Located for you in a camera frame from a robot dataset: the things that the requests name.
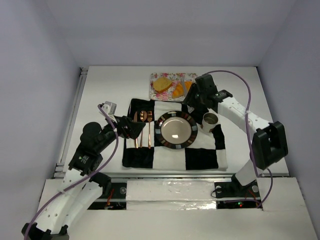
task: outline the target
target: mug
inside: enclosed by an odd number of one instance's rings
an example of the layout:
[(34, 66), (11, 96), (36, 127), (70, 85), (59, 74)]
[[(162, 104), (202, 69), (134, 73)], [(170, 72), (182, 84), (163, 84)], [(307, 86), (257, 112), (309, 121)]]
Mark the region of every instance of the mug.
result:
[(210, 133), (218, 125), (218, 115), (213, 112), (207, 112), (203, 115), (201, 128), (204, 132)]

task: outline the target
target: checkered cloth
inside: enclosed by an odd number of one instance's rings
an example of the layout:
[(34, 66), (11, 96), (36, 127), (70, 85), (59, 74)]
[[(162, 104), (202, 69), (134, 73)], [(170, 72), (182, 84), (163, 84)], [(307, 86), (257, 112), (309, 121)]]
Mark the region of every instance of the checkered cloth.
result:
[(144, 168), (155, 170), (208, 170), (224, 171), (228, 168), (226, 158), (225, 136), (221, 125), (218, 124), (211, 133), (201, 129), (203, 115), (211, 112), (206, 108), (194, 110), (190, 115), (196, 121), (198, 133), (195, 141), (183, 149), (170, 149), (163, 146), (155, 138), (155, 124), (161, 115), (169, 111), (182, 111), (188, 113), (188, 107), (181, 103), (154, 100), (132, 99), (128, 117), (134, 118), (135, 112), (152, 111), (150, 123), (151, 148), (148, 148), (149, 123), (143, 129), (142, 148), (135, 148), (135, 141), (126, 139), (122, 165), (127, 168)]

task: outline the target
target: floral tray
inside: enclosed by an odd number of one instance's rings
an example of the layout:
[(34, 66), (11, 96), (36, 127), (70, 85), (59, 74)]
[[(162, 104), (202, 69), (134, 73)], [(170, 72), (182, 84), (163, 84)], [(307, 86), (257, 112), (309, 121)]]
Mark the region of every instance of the floral tray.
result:
[[(195, 73), (184, 73), (184, 72), (175, 72), (175, 73), (167, 73), (167, 72), (154, 72), (150, 75), (150, 90), (149, 90), (149, 98), (152, 100), (158, 101), (171, 101), (171, 102), (182, 102), (185, 97), (181, 96), (178, 98), (172, 98), (172, 92), (176, 89), (177, 84), (183, 79), (184, 81), (195, 81), (197, 74)], [(163, 93), (157, 93), (154, 90), (154, 81), (158, 78), (165, 77), (172, 81), (172, 86)]]

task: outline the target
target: black patterned plate rim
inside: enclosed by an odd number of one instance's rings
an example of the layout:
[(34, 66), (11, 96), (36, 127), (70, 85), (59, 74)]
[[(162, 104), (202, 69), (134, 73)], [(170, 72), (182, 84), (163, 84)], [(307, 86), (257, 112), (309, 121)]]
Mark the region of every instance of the black patterned plate rim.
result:
[[(173, 144), (171, 142), (168, 142), (164, 139), (164, 137), (161, 134), (161, 127), (165, 120), (172, 118), (172, 117), (179, 117), (187, 120), (187, 122), (191, 126), (191, 135), (189, 139), (181, 144)], [(154, 125), (154, 135), (159, 140), (159, 142), (170, 149), (184, 149), (186, 147), (189, 147), (195, 140), (198, 134), (198, 126), (196, 121), (190, 116), (188, 113), (183, 111), (168, 111), (165, 114), (161, 115), (159, 119), (156, 121)]]

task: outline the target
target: white wall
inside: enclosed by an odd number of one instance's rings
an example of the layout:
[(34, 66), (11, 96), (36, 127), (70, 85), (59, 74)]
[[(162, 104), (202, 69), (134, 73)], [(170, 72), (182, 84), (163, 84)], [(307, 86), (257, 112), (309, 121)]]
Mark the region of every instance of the white wall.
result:
[(46, 0), (80, 66), (257, 66), (295, 0)]
[(320, 237), (319, 13), (319, 0), (298, 0), (258, 70), (273, 119), (286, 128), (290, 174)]
[(58, 158), (79, 68), (43, 0), (0, 1), (0, 239), (39, 204)]

